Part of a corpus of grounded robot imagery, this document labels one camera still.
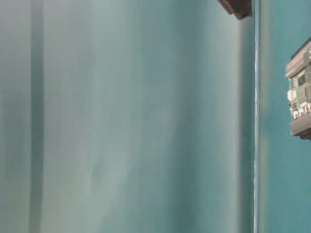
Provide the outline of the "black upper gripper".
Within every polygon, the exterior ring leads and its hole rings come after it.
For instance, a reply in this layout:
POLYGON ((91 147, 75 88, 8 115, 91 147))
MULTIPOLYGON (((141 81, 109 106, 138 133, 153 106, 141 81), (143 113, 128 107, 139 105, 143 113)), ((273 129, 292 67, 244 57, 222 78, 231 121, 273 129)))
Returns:
POLYGON ((252 16, 251 0, 218 0, 229 15, 234 14, 238 20, 252 16))

